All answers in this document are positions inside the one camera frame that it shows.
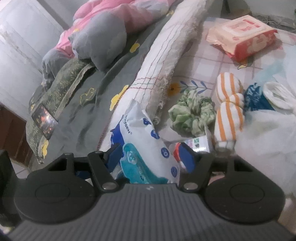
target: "ribbed surface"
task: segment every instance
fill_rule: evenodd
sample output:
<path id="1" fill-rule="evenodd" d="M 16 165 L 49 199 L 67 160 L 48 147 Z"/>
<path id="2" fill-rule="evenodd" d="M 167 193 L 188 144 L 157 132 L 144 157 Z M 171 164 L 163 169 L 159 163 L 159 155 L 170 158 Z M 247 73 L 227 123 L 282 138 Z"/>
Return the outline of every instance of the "ribbed surface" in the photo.
<path id="1" fill-rule="evenodd" d="M 276 222 L 246 226 L 212 214 L 196 194 L 175 185 L 125 185 L 103 195 L 83 217 L 60 225 L 24 221 L 12 241 L 285 241 L 292 235 Z"/>

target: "striped rolled towel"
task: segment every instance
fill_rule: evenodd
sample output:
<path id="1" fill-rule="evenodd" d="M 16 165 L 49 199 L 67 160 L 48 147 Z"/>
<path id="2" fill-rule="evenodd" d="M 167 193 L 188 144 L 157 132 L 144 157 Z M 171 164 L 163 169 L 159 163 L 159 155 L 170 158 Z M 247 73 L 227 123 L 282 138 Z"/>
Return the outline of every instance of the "striped rolled towel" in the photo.
<path id="1" fill-rule="evenodd" d="M 233 73 L 221 73 L 217 78 L 216 94 L 220 102 L 215 121 L 215 149 L 232 150 L 237 133 L 244 125 L 243 87 Z"/>

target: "dark card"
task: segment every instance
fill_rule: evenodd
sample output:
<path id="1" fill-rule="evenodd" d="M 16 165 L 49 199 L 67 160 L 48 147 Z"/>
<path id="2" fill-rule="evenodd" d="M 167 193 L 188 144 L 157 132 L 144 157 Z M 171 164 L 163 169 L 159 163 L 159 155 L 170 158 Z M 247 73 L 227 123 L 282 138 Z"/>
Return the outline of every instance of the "dark card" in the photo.
<path id="1" fill-rule="evenodd" d="M 40 128 L 44 137 L 49 140 L 57 125 L 57 121 L 52 117 L 43 104 L 38 105 L 32 114 L 32 119 Z"/>

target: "white and teal package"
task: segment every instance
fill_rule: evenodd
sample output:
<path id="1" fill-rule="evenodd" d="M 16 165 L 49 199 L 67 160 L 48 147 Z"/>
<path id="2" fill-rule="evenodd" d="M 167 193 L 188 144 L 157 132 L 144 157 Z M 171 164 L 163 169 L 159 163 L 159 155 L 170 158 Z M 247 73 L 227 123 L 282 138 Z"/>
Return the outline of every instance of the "white and teal package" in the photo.
<path id="1" fill-rule="evenodd" d="M 140 103 L 131 100 L 112 131 L 112 145 L 122 146 L 120 166 L 131 183 L 179 183 L 180 169 Z"/>

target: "metal screw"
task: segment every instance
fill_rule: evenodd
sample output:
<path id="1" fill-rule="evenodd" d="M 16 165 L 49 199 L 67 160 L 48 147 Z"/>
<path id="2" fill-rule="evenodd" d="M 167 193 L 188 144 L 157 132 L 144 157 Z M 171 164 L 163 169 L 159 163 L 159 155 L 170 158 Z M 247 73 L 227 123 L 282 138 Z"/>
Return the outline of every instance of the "metal screw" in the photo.
<path id="1" fill-rule="evenodd" d="M 113 189 L 115 189 L 116 187 L 117 187 L 117 185 L 116 185 L 115 183 L 110 183 L 110 182 L 108 182 L 108 183 L 104 183 L 104 184 L 102 185 L 102 188 L 105 189 L 105 190 L 113 190 Z"/>
<path id="2" fill-rule="evenodd" d="M 188 191 L 193 191 L 198 188 L 198 185 L 196 183 L 185 183 L 183 187 Z"/>

